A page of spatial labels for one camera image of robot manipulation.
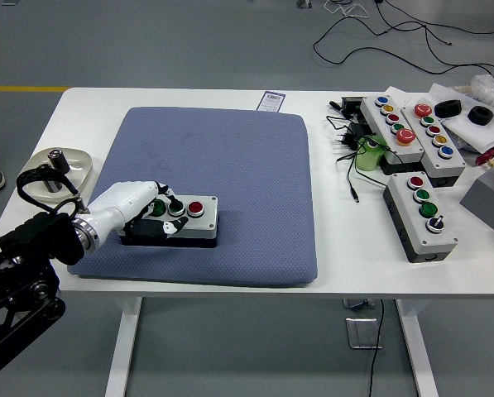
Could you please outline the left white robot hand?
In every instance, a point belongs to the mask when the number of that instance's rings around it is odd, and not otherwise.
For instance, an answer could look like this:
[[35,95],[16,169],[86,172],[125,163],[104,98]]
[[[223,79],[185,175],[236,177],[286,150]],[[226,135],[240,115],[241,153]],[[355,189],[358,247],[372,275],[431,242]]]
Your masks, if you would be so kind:
[[165,195],[171,204],[182,202],[165,184],[155,181],[117,182],[99,195],[89,206],[88,214],[79,216],[91,241],[100,247],[112,230],[122,230],[134,218],[143,218],[154,209],[153,201]]

